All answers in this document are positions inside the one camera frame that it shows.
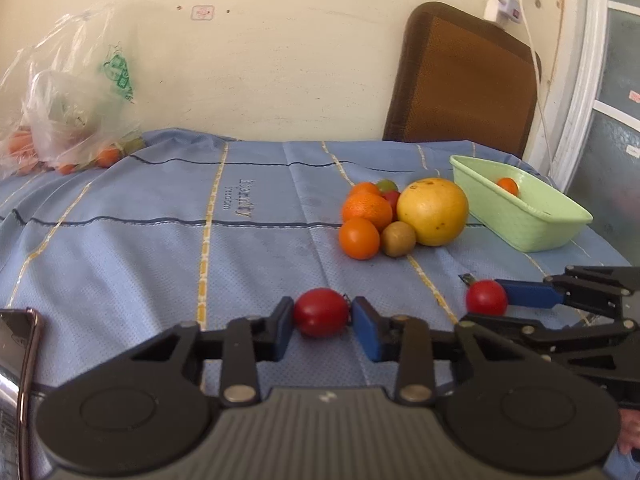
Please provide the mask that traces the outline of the person's left hand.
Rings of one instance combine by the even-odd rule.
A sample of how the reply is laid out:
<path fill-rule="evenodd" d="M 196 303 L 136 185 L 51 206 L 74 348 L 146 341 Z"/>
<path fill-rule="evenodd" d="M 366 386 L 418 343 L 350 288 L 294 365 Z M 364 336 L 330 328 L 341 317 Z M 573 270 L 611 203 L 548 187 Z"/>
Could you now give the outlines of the person's left hand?
<path fill-rule="evenodd" d="M 640 412 L 620 410 L 620 435 L 617 440 L 618 450 L 628 455 L 632 450 L 640 448 Z"/>

